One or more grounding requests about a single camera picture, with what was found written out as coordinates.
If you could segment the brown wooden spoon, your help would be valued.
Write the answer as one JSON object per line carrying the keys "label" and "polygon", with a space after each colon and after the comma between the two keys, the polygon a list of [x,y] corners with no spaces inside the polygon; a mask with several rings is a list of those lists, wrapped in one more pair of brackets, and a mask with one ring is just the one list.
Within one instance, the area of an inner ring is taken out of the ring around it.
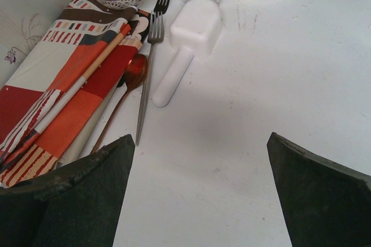
{"label": "brown wooden spoon", "polygon": [[125,100],[125,98],[128,96],[128,94],[138,88],[146,79],[148,74],[148,59],[143,54],[137,54],[130,64],[128,65],[124,75],[122,76],[119,83],[122,85],[125,84],[127,87],[126,92],[124,95],[120,98],[119,102],[116,104],[112,114],[110,115],[104,129],[100,133],[99,138],[97,139],[97,142],[95,143],[94,147],[92,148],[90,154],[93,154],[99,149],[99,145],[101,141],[103,140],[104,136],[107,133],[107,129],[110,127],[112,120],[114,119],[119,106],[122,104],[122,102]]}

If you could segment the striped orange kitchen towel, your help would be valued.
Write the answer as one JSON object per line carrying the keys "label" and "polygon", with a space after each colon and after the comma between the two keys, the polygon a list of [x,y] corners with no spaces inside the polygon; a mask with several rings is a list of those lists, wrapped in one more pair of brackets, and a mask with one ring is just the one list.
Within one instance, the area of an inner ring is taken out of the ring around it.
{"label": "striped orange kitchen towel", "polygon": [[1,89],[1,183],[49,172],[139,52],[149,14],[72,0]]}

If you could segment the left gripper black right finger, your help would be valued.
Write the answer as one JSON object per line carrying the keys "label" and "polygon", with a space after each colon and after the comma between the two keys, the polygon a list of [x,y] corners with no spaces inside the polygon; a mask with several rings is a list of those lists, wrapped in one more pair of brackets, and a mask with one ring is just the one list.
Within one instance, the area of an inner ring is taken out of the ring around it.
{"label": "left gripper black right finger", "polygon": [[268,156],[293,246],[370,246],[370,176],[273,132]]}

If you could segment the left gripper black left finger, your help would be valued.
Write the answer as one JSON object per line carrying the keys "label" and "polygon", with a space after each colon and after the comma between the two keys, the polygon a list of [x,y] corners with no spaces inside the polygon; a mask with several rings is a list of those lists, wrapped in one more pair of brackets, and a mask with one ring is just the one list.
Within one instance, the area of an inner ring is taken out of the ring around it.
{"label": "left gripper black left finger", "polygon": [[112,246],[135,144],[94,154],[1,189],[1,246]]}

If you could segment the white plastic scoop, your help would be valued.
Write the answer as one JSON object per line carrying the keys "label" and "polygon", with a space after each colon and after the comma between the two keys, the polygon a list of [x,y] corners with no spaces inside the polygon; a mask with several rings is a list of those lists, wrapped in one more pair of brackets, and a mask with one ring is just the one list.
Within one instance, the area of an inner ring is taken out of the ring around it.
{"label": "white plastic scoop", "polygon": [[212,0],[190,0],[170,26],[170,44],[177,50],[152,95],[157,107],[166,106],[194,57],[208,57],[222,31],[221,10]]}

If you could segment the metal fork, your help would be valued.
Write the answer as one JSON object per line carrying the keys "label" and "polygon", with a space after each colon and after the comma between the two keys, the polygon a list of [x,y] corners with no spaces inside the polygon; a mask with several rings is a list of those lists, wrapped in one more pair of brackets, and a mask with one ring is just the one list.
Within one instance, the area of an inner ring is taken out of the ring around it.
{"label": "metal fork", "polygon": [[147,112],[147,104],[149,101],[149,93],[151,87],[153,61],[155,45],[162,43],[165,37],[165,28],[163,21],[163,14],[166,13],[169,7],[170,0],[157,0],[153,12],[150,14],[150,28],[147,37],[147,42],[151,45],[148,55],[148,70],[147,76],[143,82],[143,89],[140,99],[139,115],[136,129],[136,146],[139,146],[141,134],[143,131],[144,120]]}

